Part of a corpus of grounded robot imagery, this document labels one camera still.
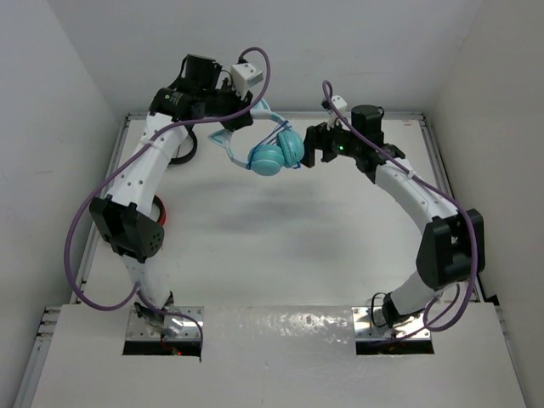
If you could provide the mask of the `teal cat-ear headphones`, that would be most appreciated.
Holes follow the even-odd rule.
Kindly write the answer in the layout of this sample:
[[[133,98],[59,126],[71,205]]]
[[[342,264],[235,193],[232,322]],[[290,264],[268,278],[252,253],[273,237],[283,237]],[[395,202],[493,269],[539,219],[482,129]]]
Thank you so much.
[[[253,171],[260,176],[275,176],[282,168],[300,168],[304,154],[303,140],[293,129],[292,124],[282,115],[272,111],[264,99],[252,107],[250,114],[253,120],[274,122],[275,127],[249,150],[247,159],[236,157],[232,150],[231,140],[234,131],[220,129],[209,134],[207,138],[223,148],[230,161],[237,167]]]

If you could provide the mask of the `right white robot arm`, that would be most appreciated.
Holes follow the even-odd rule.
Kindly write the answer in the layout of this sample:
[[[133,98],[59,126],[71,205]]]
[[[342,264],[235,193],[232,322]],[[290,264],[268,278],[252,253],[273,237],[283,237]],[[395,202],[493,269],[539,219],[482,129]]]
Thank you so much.
[[[339,156],[353,159],[358,170],[392,196],[422,234],[416,270],[384,296],[380,326],[392,328],[420,314],[454,283],[466,281],[472,291],[485,267],[481,213],[460,208],[453,198],[420,178],[401,149],[385,143],[382,108],[357,105],[347,119],[333,103],[322,105],[329,119],[308,127],[302,164],[313,167],[316,151],[321,151],[323,162]]]

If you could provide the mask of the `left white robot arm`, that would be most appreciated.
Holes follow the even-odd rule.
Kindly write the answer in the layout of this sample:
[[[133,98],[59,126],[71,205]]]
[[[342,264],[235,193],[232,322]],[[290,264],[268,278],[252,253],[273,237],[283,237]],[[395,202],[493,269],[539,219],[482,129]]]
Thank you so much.
[[[173,304],[164,274],[151,259],[160,251],[165,230],[151,217],[156,190],[175,150],[196,121],[220,117],[228,128],[252,124],[250,87],[263,73],[244,58],[232,65],[226,78],[214,59],[189,54],[174,81],[160,88],[150,103],[144,131],[132,157],[118,168],[105,197],[91,200],[89,211],[103,240],[121,257],[140,300],[135,308],[153,326],[165,322]]]

